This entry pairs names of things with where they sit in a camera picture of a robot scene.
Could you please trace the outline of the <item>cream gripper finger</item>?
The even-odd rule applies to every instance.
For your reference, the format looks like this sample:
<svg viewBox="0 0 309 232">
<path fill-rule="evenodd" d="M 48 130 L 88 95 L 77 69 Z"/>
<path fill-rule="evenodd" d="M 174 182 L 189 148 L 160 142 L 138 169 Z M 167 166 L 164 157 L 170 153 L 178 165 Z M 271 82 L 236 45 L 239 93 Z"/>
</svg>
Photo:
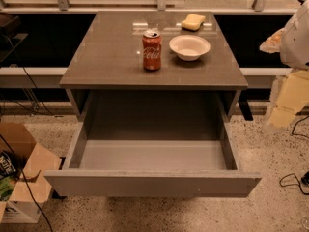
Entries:
<svg viewBox="0 0 309 232">
<path fill-rule="evenodd" d="M 269 99 L 264 130 L 275 134 L 289 126 L 296 114 L 309 104 L 309 72 L 291 71 L 287 76 L 277 77 Z"/>
<path fill-rule="evenodd" d="M 279 29 L 268 37 L 262 44 L 259 49 L 265 53 L 276 53 L 280 51 L 281 39 L 284 29 Z"/>
</svg>

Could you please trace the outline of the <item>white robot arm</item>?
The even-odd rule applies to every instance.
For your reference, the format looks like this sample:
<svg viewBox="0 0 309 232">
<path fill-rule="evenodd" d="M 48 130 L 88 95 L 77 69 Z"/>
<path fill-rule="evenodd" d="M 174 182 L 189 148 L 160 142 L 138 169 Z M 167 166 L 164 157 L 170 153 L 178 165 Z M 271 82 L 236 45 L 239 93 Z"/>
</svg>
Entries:
<svg viewBox="0 0 309 232">
<path fill-rule="evenodd" d="M 285 129 L 309 103 L 309 1 L 289 19 L 285 27 L 268 37 L 260 50 L 279 52 L 280 60 L 292 70 L 278 78 L 271 89 L 264 128 L 269 133 Z"/>
</svg>

